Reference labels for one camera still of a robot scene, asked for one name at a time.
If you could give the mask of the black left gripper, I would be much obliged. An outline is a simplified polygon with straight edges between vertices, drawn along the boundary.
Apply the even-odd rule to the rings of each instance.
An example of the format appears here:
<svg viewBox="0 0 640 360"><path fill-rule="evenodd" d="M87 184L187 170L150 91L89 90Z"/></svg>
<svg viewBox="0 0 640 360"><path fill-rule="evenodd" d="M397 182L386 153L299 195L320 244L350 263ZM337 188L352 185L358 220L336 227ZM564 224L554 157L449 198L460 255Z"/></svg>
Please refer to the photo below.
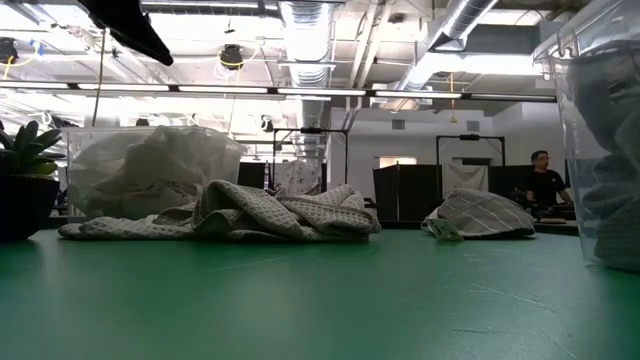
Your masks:
<svg viewBox="0 0 640 360"><path fill-rule="evenodd" d="M141 10L141 0L77 0L98 25L107 27L122 45L170 66L174 63L167 46Z"/></svg>

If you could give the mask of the grey waffle towel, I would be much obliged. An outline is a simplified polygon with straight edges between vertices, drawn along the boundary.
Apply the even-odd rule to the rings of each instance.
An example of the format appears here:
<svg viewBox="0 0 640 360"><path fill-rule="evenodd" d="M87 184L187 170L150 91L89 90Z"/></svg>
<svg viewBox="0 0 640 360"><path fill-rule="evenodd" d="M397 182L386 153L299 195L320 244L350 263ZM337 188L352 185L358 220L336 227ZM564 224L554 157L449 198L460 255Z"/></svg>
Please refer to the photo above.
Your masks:
<svg viewBox="0 0 640 360"><path fill-rule="evenodd" d="M195 203L197 234L225 240L272 238L301 242L367 241L381 225L360 192L341 185L317 195L272 195L265 190L212 181Z"/></svg>

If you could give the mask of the grey white-checked towel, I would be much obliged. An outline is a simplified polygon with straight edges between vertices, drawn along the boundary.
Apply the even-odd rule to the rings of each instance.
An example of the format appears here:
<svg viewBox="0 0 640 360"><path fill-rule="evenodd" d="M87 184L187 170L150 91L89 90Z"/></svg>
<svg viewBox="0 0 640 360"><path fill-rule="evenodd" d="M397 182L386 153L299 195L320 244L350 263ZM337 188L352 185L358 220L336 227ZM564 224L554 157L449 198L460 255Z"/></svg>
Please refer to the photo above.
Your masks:
<svg viewBox="0 0 640 360"><path fill-rule="evenodd" d="M535 234L535 219L516 202L489 192L456 188L421 223L441 241L523 239Z"/></svg>

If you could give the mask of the dark grey towel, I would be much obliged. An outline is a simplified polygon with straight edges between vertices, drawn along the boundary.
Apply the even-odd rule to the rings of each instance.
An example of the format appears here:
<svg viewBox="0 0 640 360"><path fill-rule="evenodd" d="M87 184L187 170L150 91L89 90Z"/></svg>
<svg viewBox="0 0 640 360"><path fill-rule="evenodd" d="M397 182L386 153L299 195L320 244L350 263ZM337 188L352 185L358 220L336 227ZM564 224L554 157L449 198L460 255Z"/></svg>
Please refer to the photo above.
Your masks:
<svg viewBox="0 0 640 360"><path fill-rule="evenodd" d="M640 40L618 40L569 62L572 101L600 147L640 162Z"/></svg>

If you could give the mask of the black ceiling device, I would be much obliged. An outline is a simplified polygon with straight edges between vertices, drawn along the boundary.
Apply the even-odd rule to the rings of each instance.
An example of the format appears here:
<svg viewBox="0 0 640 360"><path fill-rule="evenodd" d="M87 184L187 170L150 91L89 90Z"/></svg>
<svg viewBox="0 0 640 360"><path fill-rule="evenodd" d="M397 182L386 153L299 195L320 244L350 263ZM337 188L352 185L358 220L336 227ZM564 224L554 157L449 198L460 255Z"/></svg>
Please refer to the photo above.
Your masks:
<svg viewBox="0 0 640 360"><path fill-rule="evenodd" d="M15 43L14 38L0 37L0 64L12 65L19 60Z"/></svg>

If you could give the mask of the green succulent plant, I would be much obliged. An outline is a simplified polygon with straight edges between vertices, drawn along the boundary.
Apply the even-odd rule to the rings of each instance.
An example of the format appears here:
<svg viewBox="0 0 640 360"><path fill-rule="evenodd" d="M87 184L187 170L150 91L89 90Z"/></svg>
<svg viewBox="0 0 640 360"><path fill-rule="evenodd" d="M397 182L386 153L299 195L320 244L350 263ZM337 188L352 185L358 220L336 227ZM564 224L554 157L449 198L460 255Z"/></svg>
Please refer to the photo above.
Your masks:
<svg viewBox="0 0 640 360"><path fill-rule="evenodd" d="M15 136L0 126L0 176L51 178L58 169L56 162L64 154L47 153L61 140L60 129L39 134L39 124L31 121L21 126Z"/></svg>

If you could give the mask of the long ceiling light bar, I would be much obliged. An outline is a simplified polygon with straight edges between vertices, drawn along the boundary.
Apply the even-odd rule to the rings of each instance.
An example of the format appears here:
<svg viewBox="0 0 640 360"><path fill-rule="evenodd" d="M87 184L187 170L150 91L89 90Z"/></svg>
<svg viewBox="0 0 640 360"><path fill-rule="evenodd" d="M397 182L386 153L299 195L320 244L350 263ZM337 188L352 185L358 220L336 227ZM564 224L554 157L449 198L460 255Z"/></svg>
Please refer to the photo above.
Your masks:
<svg viewBox="0 0 640 360"><path fill-rule="evenodd" d="M97 84L97 83L64 83L64 82L36 82L36 81L6 81L0 80L0 89L26 91L71 91L90 92L101 90L114 94L180 94L192 96L195 94L215 94L232 96L312 96L312 97L369 97L388 99L422 99L422 100L463 100L463 101L496 101L496 102L527 102L527 103L556 103L557 98L552 95L529 94L498 94L473 92L442 92L442 91L398 91L376 89L338 89L338 88L279 88L257 86L232 85L166 85L166 84Z"/></svg>

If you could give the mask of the patterned white cloth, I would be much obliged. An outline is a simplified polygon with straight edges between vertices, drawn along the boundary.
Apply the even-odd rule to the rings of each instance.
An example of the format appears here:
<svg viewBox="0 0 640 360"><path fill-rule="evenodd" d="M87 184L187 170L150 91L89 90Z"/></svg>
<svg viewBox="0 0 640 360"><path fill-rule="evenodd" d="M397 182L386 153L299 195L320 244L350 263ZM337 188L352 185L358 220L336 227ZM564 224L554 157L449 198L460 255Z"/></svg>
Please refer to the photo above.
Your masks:
<svg viewBox="0 0 640 360"><path fill-rule="evenodd" d="M316 161L293 160L275 166L274 185L287 196L321 192L322 166Z"/></svg>

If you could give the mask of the black plant pot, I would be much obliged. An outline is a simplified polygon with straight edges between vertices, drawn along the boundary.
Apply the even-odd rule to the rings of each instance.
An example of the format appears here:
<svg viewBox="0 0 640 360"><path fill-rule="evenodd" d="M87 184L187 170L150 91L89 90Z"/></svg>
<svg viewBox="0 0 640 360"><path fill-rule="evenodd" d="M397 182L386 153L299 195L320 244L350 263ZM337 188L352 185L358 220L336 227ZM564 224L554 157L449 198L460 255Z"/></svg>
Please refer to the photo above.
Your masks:
<svg viewBox="0 0 640 360"><path fill-rule="evenodd" d="M48 221L59 191L49 178L0 176L0 243L21 241Z"/></svg>

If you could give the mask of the green table mat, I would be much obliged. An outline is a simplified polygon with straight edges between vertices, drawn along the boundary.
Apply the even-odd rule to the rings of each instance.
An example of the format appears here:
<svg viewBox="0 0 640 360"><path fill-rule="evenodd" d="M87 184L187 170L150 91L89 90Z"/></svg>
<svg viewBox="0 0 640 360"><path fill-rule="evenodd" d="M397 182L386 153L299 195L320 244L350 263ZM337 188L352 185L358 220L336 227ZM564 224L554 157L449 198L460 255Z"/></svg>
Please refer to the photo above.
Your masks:
<svg viewBox="0 0 640 360"><path fill-rule="evenodd" d="M0 246L0 360L640 360L640 275L578 239Z"/></svg>

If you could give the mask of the white hanging cloth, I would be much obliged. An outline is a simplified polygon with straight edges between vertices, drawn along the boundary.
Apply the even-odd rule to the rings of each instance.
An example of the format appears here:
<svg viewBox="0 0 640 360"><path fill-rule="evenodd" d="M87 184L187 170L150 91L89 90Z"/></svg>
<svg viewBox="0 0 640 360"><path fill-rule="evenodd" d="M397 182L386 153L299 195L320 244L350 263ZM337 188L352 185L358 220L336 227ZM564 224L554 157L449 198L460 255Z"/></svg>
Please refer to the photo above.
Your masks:
<svg viewBox="0 0 640 360"><path fill-rule="evenodd" d="M442 192L456 189L489 190L488 168L476 165L458 165L448 163L442 168Z"/></svg>

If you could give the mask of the person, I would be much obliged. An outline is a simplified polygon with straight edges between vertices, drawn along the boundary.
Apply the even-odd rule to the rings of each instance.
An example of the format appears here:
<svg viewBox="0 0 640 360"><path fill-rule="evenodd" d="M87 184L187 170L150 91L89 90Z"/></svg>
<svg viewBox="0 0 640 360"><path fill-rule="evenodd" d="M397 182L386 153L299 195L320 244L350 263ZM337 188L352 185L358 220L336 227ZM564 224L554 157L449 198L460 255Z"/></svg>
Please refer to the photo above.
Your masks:
<svg viewBox="0 0 640 360"><path fill-rule="evenodd" d="M549 154L545 150L538 150L530 157L532 170L525 180L526 199L538 206L555 206L559 202L557 197L566 203L573 201L567 192L567 186L561 176L549 168Z"/></svg>

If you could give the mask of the silver ribbed ceiling duct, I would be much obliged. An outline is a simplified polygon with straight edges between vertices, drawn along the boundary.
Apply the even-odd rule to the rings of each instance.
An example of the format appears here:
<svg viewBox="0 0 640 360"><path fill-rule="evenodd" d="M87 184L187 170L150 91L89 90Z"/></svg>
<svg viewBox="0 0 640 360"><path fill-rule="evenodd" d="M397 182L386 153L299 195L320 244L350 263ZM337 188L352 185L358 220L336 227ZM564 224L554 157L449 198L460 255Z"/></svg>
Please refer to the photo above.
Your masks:
<svg viewBox="0 0 640 360"><path fill-rule="evenodd" d="M291 86L297 90L329 86L331 25L334 6L329 3L281 1ZM330 127L330 100L319 95L295 95L299 129L323 131Z"/></svg>

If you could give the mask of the black metal frame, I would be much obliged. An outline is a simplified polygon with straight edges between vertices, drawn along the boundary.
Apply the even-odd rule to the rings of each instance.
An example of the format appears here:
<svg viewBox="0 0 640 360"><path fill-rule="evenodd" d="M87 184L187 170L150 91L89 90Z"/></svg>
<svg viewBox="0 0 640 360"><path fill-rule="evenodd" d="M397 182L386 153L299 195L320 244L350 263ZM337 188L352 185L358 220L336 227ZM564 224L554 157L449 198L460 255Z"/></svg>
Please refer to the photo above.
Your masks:
<svg viewBox="0 0 640 360"><path fill-rule="evenodd" d="M298 132L305 135L318 135L318 134L330 134L330 133L339 133L344 137L344 152L345 152L345 163L344 163L344 183L348 183L348 172L349 172L349 130L346 129L323 129L323 128L315 128L315 127L302 127L302 128L273 128L273 138L271 141L272 145L272 159L270 162L269 169L269 181L268 181L268 189L275 190L275 161L276 161L276 147L278 144L285 142L284 138L281 140L277 139L277 134L279 131L285 131L288 135L291 135L294 132Z"/></svg>
<svg viewBox="0 0 640 360"><path fill-rule="evenodd" d="M500 142L500 149L498 150L499 154L501 155L501 165L504 167L506 166L506 139L504 136L482 136L482 135L478 135L478 134L461 134L461 135L436 135L436 140L435 140L435 152L436 152L436 168L437 168L437 173L441 175L441 170L442 170L442 166L441 166L441 162L440 162L440 140L441 139L457 139L460 141L479 141L479 140L485 140L487 141L490 145L492 144L491 141L492 140L497 140Z"/></svg>

